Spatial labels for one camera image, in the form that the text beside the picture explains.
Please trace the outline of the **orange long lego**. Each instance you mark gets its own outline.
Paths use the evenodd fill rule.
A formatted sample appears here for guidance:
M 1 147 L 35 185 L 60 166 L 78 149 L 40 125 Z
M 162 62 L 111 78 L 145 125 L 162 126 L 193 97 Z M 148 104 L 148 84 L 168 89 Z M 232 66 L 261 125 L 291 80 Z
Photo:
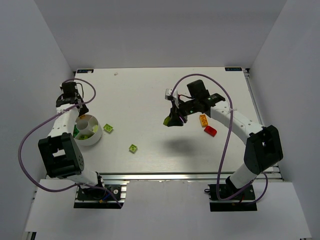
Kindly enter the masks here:
M 205 128 L 209 125 L 207 117 L 205 114 L 199 115 L 199 121 L 202 128 Z

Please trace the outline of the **lime lego table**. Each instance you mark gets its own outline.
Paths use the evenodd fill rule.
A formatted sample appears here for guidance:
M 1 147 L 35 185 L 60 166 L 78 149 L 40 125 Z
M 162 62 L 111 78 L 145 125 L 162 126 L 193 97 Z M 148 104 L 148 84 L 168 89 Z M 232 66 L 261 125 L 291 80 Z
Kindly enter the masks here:
M 128 150 L 134 154 L 138 150 L 138 147 L 134 144 L 131 144 Z

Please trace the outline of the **dark green square lego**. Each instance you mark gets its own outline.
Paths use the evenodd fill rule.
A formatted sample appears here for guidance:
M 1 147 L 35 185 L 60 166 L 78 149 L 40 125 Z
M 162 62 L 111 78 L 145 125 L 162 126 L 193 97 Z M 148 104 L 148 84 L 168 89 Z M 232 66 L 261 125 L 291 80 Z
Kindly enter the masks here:
M 77 129 L 76 125 L 74 125 L 73 134 L 72 135 L 75 138 L 78 134 L 79 134 L 79 130 Z

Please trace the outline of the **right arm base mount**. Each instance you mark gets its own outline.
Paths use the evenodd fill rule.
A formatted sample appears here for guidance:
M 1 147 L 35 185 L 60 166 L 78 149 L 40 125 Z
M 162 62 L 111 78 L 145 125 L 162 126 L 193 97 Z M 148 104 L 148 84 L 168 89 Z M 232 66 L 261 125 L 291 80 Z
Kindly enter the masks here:
M 229 200 L 219 200 L 216 194 L 216 184 L 209 184 L 204 190 L 209 197 L 211 212 L 256 212 L 257 204 L 254 188 L 250 185 L 242 193 Z

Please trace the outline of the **dark green long lego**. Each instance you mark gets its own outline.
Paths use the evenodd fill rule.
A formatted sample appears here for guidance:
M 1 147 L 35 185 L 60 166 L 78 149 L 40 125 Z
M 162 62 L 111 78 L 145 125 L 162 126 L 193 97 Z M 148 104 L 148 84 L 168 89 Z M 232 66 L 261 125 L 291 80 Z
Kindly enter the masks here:
M 86 140 L 86 139 L 88 139 L 89 137 L 87 136 L 87 135 L 81 135 L 80 137 L 79 137 L 79 140 Z

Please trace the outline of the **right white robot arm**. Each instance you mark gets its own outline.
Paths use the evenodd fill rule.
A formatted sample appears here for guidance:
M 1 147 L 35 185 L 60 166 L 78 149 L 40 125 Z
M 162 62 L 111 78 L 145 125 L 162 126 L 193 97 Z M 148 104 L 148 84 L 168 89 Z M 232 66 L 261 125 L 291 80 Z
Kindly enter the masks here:
M 190 100 L 183 101 L 178 92 L 166 89 L 165 99 L 172 107 L 163 124 L 167 127 L 182 127 L 188 116 L 202 113 L 230 129 L 245 145 L 244 163 L 226 180 L 226 185 L 236 193 L 263 171 L 283 159 L 283 150 L 278 129 L 253 122 L 232 108 L 218 93 L 210 94 L 202 80 L 187 85 Z

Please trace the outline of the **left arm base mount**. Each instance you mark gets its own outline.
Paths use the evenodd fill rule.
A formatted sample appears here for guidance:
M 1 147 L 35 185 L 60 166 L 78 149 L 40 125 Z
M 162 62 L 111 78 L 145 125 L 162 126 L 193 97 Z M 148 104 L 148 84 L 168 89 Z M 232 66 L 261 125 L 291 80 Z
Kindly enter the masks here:
M 91 193 L 85 192 L 80 187 L 77 188 L 74 209 L 121 209 L 126 198 L 126 184 L 105 184 L 120 205 L 114 200 L 108 191 L 95 189 Z

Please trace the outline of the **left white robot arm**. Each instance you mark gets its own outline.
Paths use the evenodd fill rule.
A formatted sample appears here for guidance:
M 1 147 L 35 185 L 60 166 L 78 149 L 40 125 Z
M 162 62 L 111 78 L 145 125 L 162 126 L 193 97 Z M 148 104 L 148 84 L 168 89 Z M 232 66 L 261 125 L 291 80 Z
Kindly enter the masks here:
M 94 136 L 92 116 L 79 94 L 77 83 L 64 82 L 62 94 L 56 100 L 58 117 L 46 138 L 38 141 L 38 148 L 47 175 L 50 178 L 67 179 L 76 184 L 102 187 L 101 176 L 85 166 L 85 160 L 77 142 L 82 136 Z

